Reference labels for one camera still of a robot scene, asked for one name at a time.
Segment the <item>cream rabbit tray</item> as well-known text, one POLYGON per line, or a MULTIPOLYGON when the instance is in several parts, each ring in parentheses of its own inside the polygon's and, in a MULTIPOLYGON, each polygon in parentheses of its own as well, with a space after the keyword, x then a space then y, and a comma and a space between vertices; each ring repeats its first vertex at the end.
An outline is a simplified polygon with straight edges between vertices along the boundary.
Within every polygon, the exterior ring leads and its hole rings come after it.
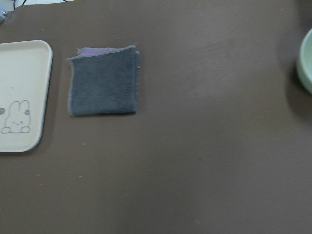
POLYGON ((42 40, 0 45, 0 151, 26 152, 40 141, 53 52, 42 40))

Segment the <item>grey folded cloth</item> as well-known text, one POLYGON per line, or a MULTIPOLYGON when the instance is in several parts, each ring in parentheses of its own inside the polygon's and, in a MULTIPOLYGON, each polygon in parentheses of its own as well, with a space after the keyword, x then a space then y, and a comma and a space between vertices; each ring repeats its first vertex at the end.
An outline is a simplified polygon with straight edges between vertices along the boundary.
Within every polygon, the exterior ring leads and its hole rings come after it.
POLYGON ((72 76, 68 111, 73 116, 137 111, 140 52, 124 48, 84 47, 67 58, 72 76))

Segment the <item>mint green bowl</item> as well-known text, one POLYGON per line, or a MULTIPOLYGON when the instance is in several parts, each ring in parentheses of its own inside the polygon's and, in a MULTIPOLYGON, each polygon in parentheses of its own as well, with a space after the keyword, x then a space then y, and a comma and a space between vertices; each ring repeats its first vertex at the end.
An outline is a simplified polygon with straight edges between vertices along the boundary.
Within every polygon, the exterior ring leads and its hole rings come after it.
POLYGON ((301 84, 312 94, 312 29, 306 33, 300 44, 296 69, 301 84))

